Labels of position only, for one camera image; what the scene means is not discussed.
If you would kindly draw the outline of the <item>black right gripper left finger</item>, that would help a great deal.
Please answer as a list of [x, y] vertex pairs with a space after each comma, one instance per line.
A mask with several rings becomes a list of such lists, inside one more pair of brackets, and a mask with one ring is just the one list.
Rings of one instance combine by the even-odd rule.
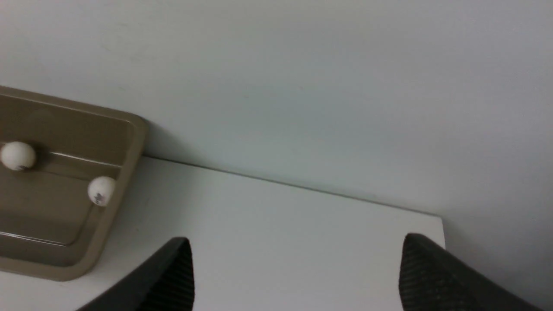
[[191, 311], [195, 302], [192, 250], [172, 238], [81, 311]]

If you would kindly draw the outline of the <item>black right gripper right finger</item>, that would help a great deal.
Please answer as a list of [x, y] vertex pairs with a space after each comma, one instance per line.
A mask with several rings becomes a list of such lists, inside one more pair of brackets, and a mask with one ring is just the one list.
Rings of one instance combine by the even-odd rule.
[[398, 280], [405, 311], [536, 311], [418, 233], [405, 236]]

